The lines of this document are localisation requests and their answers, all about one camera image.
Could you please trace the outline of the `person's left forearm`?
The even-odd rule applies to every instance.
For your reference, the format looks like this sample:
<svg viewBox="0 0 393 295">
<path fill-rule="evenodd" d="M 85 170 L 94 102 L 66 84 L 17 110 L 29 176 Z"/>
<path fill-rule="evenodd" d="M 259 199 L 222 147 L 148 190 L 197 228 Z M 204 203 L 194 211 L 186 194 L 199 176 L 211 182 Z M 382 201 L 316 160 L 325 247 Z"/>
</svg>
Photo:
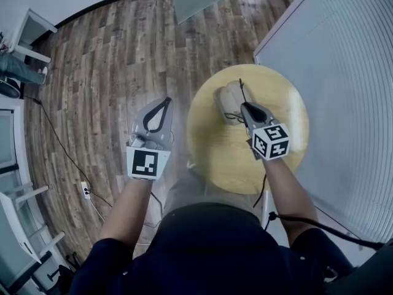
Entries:
<svg viewBox="0 0 393 295">
<path fill-rule="evenodd" d="M 133 251 L 142 231 L 151 192 L 151 181 L 129 179 L 100 230 L 100 239 L 112 238 Z"/>
</svg>

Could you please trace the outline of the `white window blinds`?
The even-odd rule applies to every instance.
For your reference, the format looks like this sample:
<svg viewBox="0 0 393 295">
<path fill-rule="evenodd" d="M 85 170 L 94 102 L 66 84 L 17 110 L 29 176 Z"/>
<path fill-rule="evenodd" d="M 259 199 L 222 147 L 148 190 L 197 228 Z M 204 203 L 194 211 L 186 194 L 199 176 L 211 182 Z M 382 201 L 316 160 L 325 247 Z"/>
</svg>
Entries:
<svg viewBox="0 0 393 295">
<path fill-rule="evenodd" d="M 393 0 L 294 0 L 254 52 L 308 113 L 297 177 L 363 238 L 393 238 Z"/>
</svg>

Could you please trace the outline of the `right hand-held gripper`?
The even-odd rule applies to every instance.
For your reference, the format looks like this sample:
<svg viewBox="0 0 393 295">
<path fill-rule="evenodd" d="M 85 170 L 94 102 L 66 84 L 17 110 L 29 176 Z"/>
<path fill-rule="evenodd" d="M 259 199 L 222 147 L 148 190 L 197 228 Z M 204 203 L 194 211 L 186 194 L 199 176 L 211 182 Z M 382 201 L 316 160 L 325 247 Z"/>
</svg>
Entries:
<svg viewBox="0 0 393 295">
<path fill-rule="evenodd" d="M 289 153 L 290 135 L 284 123 L 279 123 L 266 107 L 246 102 L 241 105 L 246 126 L 246 143 L 255 160 L 273 160 Z"/>
</svg>

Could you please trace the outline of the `black equipment pack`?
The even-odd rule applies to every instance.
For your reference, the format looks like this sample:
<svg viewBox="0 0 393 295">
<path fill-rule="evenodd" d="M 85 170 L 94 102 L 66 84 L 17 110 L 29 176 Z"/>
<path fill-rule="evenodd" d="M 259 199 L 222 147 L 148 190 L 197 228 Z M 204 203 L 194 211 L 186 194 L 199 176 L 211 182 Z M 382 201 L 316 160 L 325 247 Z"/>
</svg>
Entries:
<svg viewBox="0 0 393 295">
<path fill-rule="evenodd" d="M 325 295 L 393 295 L 393 238 L 353 273 L 327 284 Z"/>
</svg>

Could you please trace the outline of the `black chair base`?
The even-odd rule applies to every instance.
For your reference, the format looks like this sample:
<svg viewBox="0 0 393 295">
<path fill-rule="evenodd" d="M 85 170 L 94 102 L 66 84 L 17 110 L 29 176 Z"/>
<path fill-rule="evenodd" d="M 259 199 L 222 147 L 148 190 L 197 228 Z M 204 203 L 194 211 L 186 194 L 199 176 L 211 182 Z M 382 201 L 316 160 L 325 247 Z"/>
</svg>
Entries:
<svg viewBox="0 0 393 295">
<path fill-rule="evenodd" d="M 47 274 L 47 277 L 50 281 L 53 281 L 53 278 L 58 275 L 56 283 L 46 291 L 47 295 L 67 295 L 73 278 L 80 267 L 80 264 L 77 259 L 76 252 L 73 252 L 72 255 L 66 256 L 66 261 L 71 265 L 71 269 L 59 265 L 58 269 L 51 274 Z"/>
</svg>

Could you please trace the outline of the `beige glasses case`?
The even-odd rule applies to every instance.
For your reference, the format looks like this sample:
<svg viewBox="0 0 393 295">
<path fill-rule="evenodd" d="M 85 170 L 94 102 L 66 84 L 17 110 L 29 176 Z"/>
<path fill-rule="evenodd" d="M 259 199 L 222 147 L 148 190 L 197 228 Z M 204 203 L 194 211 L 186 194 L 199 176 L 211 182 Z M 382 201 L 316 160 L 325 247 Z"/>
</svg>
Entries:
<svg viewBox="0 0 393 295">
<path fill-rule="evenodd" d="M 241 105 L 253 99 L 242 79 L 231 81 L 225 87 L 215 90 L 214 102 L 227 125 L 243 124 Z"/>
</svg>

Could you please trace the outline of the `person's beige trousers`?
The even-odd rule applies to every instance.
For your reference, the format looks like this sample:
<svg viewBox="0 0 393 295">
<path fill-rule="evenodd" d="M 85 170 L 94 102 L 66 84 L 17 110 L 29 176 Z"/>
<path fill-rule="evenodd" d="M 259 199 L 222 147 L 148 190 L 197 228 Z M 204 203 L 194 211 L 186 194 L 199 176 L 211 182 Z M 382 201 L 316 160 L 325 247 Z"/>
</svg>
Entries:
<svg viewBox="0 0 393 295">
<path fill-rule="evenodd" d="M 176 181 L 168 191 L 163 208 L 163 215 L 190 205 L 199 203 L 217 203 L 239 208 L 258 218 L 251 197 L 228 192 L 204 179 L 193 168 L 187 169 L 185 175 Z"/>
</svg>

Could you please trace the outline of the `round wooden table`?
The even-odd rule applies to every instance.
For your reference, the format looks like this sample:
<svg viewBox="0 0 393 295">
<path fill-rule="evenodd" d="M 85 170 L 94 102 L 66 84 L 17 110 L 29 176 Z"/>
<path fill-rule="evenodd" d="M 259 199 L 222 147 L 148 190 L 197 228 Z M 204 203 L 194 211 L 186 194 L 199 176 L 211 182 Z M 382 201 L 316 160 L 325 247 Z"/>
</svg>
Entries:
<svg viewBox="0 0 393 295">
<path fill-rule="evenodd" d="M 214 102 L 214 92 L 232 81 L 244 82 L 254 102 L 268 108 L 290 133 L 289 154 L 284 161 L 296 171 L 308 145 L 309 122 L 297 89 L 273 69 L 252 64 L 225 68 L 197 91 L 188 114 L 187 139 L 196 169 L 216 186 L 236 194 L 254 195 L 262 190 L 265 169 L 247 144 L 242 123 L 227 125 Z"/>
</svg>

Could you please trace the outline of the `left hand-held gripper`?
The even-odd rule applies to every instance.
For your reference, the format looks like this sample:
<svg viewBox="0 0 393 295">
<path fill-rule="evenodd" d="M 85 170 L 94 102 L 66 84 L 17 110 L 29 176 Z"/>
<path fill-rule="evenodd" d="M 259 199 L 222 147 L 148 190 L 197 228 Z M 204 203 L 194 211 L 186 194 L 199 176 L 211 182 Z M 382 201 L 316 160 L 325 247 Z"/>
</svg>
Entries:
<svg viewBox="0 0 393 295">
<path fill-rule="evenodd" d="M 160 112 L 158 127 L 149 128 L 149 122 Z M 152 101 L 140 109 L 134 119 L 133 131 L 126 144 L 127 174 L 132 179 L 156 181 L 160 179 L 171 155 L 173 133 L 173 101 L 170 97 Z"/>
</svg>

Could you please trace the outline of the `white table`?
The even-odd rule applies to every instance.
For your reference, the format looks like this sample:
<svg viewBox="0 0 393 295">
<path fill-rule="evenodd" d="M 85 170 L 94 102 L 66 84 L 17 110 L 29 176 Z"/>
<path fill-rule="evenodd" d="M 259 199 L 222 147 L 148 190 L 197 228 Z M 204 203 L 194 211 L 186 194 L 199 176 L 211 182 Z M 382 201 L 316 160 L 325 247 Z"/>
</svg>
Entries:
<svg viewBox="0 0 393 295">
<path fill-rule="evenodd" d="M 56 253 L 57 244 L 65 238 L 63 231 L 55 236 L 45 223 L 35 223 L 36 196 L 48 186 L 33 188 L 22 184 L 0 192 L 0 293 L 60 294 L 58 266 L 64 264 Z"/>
<path fill-rule="evenodd" d="M 33 42 L 45 33 L 56 34 L 57 32 L 58 28 L 32 9 L 27 8 L 11 31 L 10 38 L 6 43 L 6 52 L 18 53 L 44 63 L 50 63 L 52 61 L 50 57 L 33 50 Z"/>
</svg>

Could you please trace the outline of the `person's right forearm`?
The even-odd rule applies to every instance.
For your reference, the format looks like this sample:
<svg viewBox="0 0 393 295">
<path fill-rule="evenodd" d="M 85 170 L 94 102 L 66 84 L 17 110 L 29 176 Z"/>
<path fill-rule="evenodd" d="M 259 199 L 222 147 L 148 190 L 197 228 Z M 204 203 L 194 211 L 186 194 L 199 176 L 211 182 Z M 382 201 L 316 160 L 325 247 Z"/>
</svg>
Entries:
<svg viewBox="0 0 393 295">
<path fill-rule="evenodd" d="M 317 221 L 317 211 L 308 194 L 281 159 L 262 160 L 273 201 L 281 216 L 307 218 Z M 305 232 L 314 226 L 301 221 L 281 221 L 290 248 L 299 251 L 305 246 Z"/>
</svg>

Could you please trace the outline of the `black eyeglasses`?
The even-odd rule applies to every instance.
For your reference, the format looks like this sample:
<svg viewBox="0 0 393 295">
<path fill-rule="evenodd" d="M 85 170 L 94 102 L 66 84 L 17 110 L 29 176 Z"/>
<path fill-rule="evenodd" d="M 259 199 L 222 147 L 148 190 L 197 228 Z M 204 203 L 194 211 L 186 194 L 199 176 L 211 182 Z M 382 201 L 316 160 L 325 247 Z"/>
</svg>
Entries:
<svg viewBox="0 0 393 295">
<path fill-rule="evenodd" d="M 224 88 L 224 117 L 228 125 L 235 126 L 244 123 L 241 105 L 252 98 L 241 79 L 231 81 Z"/>
</svg>

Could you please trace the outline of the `person's dark blue shirt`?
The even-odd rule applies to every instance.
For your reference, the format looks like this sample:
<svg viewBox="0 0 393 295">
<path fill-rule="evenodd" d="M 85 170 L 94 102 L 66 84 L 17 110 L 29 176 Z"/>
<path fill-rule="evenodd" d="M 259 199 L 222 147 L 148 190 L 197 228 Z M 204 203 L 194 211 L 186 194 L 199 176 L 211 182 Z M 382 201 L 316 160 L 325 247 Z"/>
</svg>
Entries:
<svg viewBox="0 0 393 295">
<path fill-rule="evenodd" d="M 320 229 L 286 248 L 253 214 L 199 203 L 165 216 L 141 256 L 113 238 L 95 243 L 69 295 L 319 295 L 329 274 L 352 270 Z"/>
</svg>

